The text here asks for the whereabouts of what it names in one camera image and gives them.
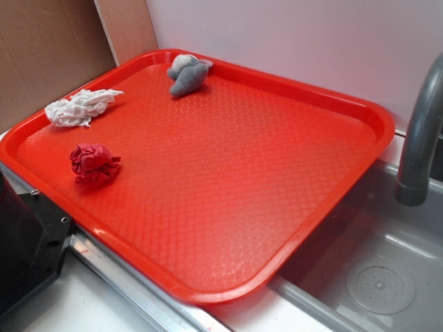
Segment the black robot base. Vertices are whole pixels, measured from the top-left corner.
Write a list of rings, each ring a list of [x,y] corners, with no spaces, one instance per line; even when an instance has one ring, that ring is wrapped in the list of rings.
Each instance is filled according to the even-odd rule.
[[[61,273],[73,220],[40,193],[18,194],[1,175],[1,319]]]

